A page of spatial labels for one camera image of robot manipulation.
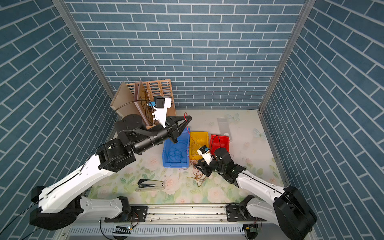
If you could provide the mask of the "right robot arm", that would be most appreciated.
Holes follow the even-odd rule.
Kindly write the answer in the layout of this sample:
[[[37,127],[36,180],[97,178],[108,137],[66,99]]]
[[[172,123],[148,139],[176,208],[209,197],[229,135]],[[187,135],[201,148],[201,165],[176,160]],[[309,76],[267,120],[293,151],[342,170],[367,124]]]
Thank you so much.
[[[246,168],[234,163],[225,148],[210,153],[207,146],[198,151],[202,159],[195,167],[206,177],[213,172],[219,174],[229,184],[250,194],[235,205],[234,214],[253,224],[245,226],[245,236],[253,240],[257,236],[256,227],[266,220],[280,227],[291,240],[303,240],[317,221],[317,216],[301,192],[294,186],[276,186],[256,177]]]

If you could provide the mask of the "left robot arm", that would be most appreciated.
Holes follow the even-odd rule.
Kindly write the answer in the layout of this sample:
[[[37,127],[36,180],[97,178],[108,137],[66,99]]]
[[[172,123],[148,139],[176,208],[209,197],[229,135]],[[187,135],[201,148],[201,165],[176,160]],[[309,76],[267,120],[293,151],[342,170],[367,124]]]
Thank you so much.
[[[177,143],[191,121],[190,116],[170,116],[166,117],[164,126],[147,129],[141,116],[131,114],[116,122],[117,138],[98,147],[81,167],[59,182],[32,190],[31,201],[38,207],[30,213],[30,225],[55,231],[77,220],[131,221],[133,213],[128,198],[92,200],[83,196],[83,192],[133,163],[136,155],[168,139]]]

